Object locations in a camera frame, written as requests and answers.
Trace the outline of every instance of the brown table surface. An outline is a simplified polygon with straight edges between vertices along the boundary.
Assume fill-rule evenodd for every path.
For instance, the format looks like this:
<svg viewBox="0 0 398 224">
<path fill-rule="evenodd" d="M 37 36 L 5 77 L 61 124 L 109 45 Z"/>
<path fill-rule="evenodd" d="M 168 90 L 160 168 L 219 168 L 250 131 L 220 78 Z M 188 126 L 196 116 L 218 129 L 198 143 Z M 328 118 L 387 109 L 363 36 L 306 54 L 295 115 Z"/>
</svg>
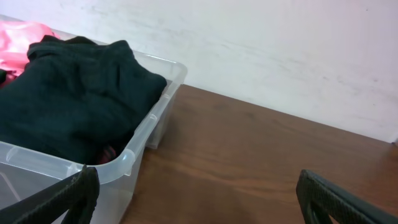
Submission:
<svg viewBox="0 0 398 224">
<path fill-rule="evenodd" d="M 302 169 L 398 216 L 395 146 L 184 85 L 122 223 L 303 223 Z"/>
</svg>

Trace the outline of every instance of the brown wooden surface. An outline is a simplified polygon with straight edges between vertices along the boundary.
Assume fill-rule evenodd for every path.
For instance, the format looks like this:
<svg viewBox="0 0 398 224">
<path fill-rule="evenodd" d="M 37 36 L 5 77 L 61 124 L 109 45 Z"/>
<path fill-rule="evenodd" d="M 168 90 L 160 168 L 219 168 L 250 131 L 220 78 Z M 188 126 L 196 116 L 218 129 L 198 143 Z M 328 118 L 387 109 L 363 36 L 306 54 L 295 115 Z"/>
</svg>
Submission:
<svg viewBox="0 0 398 224">
<path fill-rule="evenodd" d="M 182 86 L 122 223 L 303 223 L 302 169 L 398 215 L 395 146 Z"/>
</svg>

